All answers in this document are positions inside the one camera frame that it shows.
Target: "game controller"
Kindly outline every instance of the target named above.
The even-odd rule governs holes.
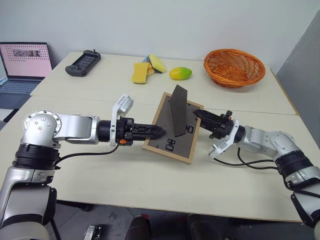
[[[84,50],[83,54],[72,64],[65,67],[67,74],[74,77],[84,77],[101,59],[100,53],[94,49]]]

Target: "yellow sponge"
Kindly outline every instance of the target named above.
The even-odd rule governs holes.
[[[135,84],[145,84],[148,71],[148,62],[137,62],[133,64],[133,75],[131,81]]]
[[[151,62],[152,67],[155,70],[158,70],[162,74],[165,72],[165,70],[166,70],[165,65],[163,64],[163,62],[156,55],[150,54],[149,55],[149,60]]]

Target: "yellow mango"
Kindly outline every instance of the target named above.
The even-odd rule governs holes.
[[[155,74],[155,70],[153,69],[152,65],[150,62],[148,62],[148,70],[146,71],[146,76],[151,76],[153,74]]]
[[[190,78],[191,74],[192,74],[191,69],[183,66],[176,67],[172,69],[169,73],[170,77],[173,80],[186,80]]]

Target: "orange wicker basket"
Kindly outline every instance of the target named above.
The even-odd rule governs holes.
[[[266,74],[259,59],[237,49],[212,51],[205,57],[203,65],[214,82],[228,88],[255,84]]]

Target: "laptop screen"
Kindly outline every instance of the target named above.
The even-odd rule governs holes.
[[[0,55],[8,78],[42,80],[52,70],[45,42],[0,42]]]

